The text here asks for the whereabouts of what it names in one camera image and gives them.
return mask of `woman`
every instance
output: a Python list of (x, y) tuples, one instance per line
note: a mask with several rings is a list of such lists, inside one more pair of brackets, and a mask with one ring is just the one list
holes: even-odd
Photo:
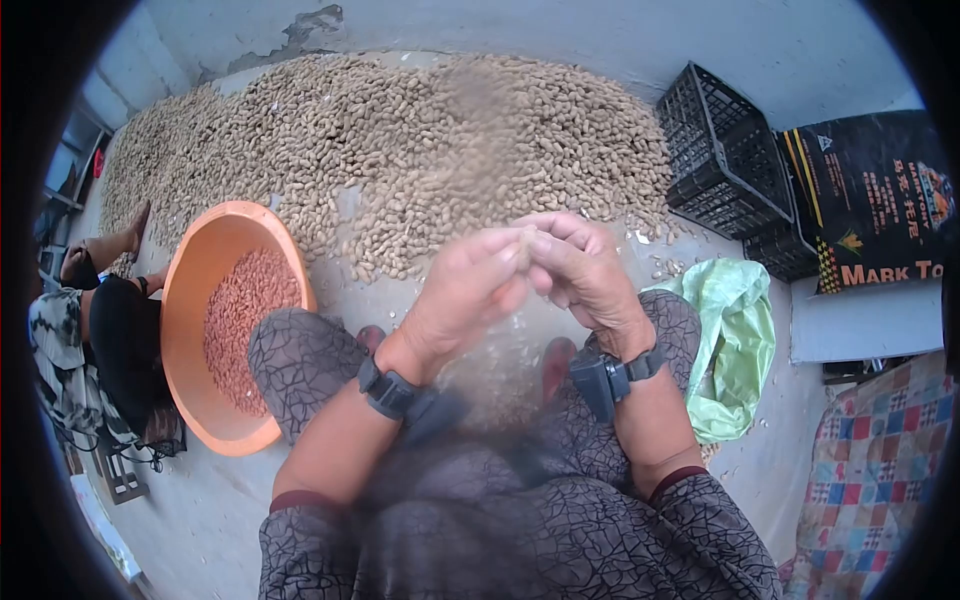
[(30, 305), (29, 336), (39, 397), (60, 427), (173, 455), (185, 449), (183, 428), (159, 360), (160, 302), (149, 299), (167, 268), (97, 276), (123, 252), (135, 260), (149, 211), (145, 204), (120, 233), (71, 246), (63, 287)]
[[(273, 313), (250, 364), (293, 449), (260, 529), (260, 597), (779, 597), (684, 407), (695, 312), (667, 292), (638, 297), (605, 229), (569, 213), (515, 225), (441, 251), (373, 355), (381, 372), (429, 385), (528, 285), (592, 329), (589, 344), (625, 362), (656, 344), (666, 364), (630, 384), (612, 427), (567, 378), (523, 435), (391, 450), (402, 425), (360, 393), (360, 345), (317, 315)], [(539, 231), (524, 275), (526, 225)]]

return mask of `person's left hand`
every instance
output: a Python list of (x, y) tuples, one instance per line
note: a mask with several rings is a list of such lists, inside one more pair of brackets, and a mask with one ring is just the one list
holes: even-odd
[(60, 281), (72, 279), (77, 267), (86, 258), (86, 243), (84, 240), (72, 244), (63, 254), (63, 264), (60, 266)]
[(519, 228), (484, 229), (446, 244), (434, 260), (420, 297), (375, 355), (382, 371), (423, 386), (453, 358), (476, 344), (487, 327), (524, 303)]

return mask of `orange plastic basin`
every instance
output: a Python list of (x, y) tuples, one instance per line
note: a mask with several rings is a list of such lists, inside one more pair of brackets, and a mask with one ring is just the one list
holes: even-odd
[(174, 400), (187, 425), (211, 450), (227, 456), (253, 454), (276, 441), (273, 416), (237, 410), (217, 391), (204, 359), (204, 314), (213, 289), (246, 252), (281, 252), (300, 285), (300, 306), (316, 311), (300, 251), (269, 209), (233, 201), (210, 208), (187, 230), (163, 287), (160, 354)]

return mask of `sleeve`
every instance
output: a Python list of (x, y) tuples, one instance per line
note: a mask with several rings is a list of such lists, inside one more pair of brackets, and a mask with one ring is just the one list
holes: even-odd
[(689, 475), (651, 498), (651, 506), (692, 542), (734, 588), (759, 598), (782, 594), (777, 567), (750, 521), (707, 473)]
[(261, 600), (350, 598), (358, 550), (342, 513), (294, 506), (270, 513), (260, 526)]

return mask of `colorful patterned blanket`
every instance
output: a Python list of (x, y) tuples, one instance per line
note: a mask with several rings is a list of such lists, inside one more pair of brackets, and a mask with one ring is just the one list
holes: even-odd
[(797, 530), (791, 598), (860, 598), (879, 581), (929, 498), (957, 389), (934, 352), (828, 406)]

